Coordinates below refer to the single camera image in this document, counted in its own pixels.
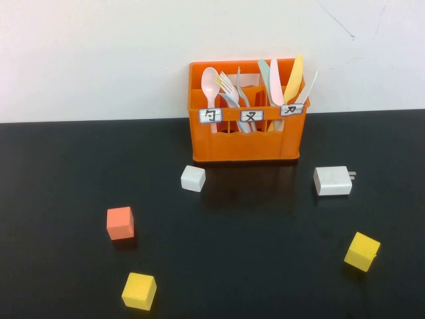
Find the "cutlery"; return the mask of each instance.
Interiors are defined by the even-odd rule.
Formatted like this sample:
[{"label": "cutlery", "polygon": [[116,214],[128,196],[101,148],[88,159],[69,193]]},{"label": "cutlery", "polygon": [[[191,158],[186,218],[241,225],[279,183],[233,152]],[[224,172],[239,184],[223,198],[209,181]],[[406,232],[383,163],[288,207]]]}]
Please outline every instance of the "cutlery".
[{"label": "cutlery", "polygon": [[[311,80],[310,83],[306,83],[303,90],[301,91],[301,93],[299,94],[299,96],[297,97],[297,100],[295,101],[295,104],[304,104],[305,101],[307,100],[308,96],[310,95],[311,89],[313,88],[314,82],[316,81],[317,78],[317,71],[314,74],[313,80]],[[283,131],[284,130],[284,123],[285,121],[282,121],[282,124],[279,126],[278,131]]]},{"label": "cutlery", "polygon": [[[239,108],[239,94],[238,91],[236,91],[235,87],[231,83],[231,81],[228,79],[227,75],[225,73],[221,72],[220,76],[215,77],[215,82],[218,84],[218,86],[229,95],[233,101],[236,102],[237,107]],[[242,126],[245,126],[246,131],[251,132],[250,124],[246,122],[241,122]]]},{"label": "cutlery", "polygon": [[[282,92],[282,85],[280,84],[278,61],[275,58],[270,61],[270,94],[272,95],[272,101],[274,104],[277,106],[285,104],[284,93]],[[280,122],[281,120],[274,120],[270,124],[268,132],[278,128],[280,126]]]},{"label": "cutlery", "polygon": [[286,85],[284,100],[286,103],[294,98],[298,91],[299,86],[301,85],[301,81],[303,78],[303,56],[297,55],[294,60],[294,65],[292,66],[292,71],[290,75],[290,79],[288,80],[288,84]]},{"label": "cutlery", "polygon": [[[207,98],[208,108],[215,107],[215,98],[217,97],[218,92],[220,92],[220,87],[214,81],[216,75],[218,76],[218,72],[215,68],[211,67],[206,68],[202,73],[201,88]],[[217,124],[211,124],[211,133],[217,133]]]},{"label": "cutlery", "polygon": [[263,59],[258,60],[258,67],[260,68],[261,77],[264,82],[264,86],[266,87],[268,100],[270,101],[271,106],[276,106],[273,103],[272,95],[270,94],[270,67],[267,62]]},{"label": "cutlery", "polygon": [[[233,100],[233,98],[230,95],[228,95],[227,93],[218,93],[218,94],[220,94],[226,100],[229,108],[239,108],[240,107],[238,102]],[[250,132],[245,126],[245,124],[247,124],[247,123],[244,123],[244,122],[241,122],[241,121],[236,121],[236,123],[238,124],[238,128],[239,128],[240,131],[242,131],[244,133]]]},{"label": "cutlery", "polygon": [[[240,87],[240,67],[238,67],[238,76],[236,78],[236,87],[238,89],[239,96],[245,101],[245,105],[247,108],[250,107],[250,101],[248,97],[246,96],[245,92]],[[254,122],[250,122],[251,130],[255,132],[257,130],[257,127],[255,126]]]},{"label": "cutlery", "polygon": [[232,82],[229,80],[227,75],[224,72],[220,73],[220,76],[215,77],[216,83],[218,86],[224,91],[224,93],[228,94],[232,97],[236,103],[239,103],[239,94],[236,88],[233,86]]}]

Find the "orange cube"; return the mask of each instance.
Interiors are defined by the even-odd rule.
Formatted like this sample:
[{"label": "orange cube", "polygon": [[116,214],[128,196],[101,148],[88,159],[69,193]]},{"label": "orange cube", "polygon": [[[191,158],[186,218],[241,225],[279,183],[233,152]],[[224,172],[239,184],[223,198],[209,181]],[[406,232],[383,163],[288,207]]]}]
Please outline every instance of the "orange cube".
[{"label": "orange cube", "polygon": [[134,237],[134,220],[130,207],[109,209],[106,228],[113,241]]}]

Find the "white power adapter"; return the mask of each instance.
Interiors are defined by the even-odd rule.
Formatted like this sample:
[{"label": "white power adapter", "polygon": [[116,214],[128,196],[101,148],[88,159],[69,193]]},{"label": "white power adapter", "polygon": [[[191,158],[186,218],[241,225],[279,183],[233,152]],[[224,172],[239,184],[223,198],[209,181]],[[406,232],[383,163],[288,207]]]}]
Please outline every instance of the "white power adapter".
[{"label": "white power adapter", "polygon": [[350,194],[354,175],[356,172],[348,171],[347,166],[315,168],[313,180],[318,196]]}]

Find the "white cube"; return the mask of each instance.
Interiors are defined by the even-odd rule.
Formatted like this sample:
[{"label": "white cube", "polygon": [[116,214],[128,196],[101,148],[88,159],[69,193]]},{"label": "white cube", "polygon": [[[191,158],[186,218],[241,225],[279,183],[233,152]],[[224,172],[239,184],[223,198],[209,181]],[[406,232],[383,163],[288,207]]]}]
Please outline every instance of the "white cube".
[{"label": "white cube", "polygon": [[193,166],[186,166],[181,174],[181,187],[189,191],[201,191],[205,183],[205,169]]}]

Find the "white wall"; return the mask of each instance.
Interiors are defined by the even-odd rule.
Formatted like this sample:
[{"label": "white wall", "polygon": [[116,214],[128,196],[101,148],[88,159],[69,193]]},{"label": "white wall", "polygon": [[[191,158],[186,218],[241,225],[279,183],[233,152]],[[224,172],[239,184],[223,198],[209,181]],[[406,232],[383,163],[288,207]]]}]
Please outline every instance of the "white wall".
[{"label": "white wall", "polygon": [[299,53],[319,71],[310,112],[423,108],[424,13],[423,0],[0,0],[0,122],[186,116],[190,62]]}]

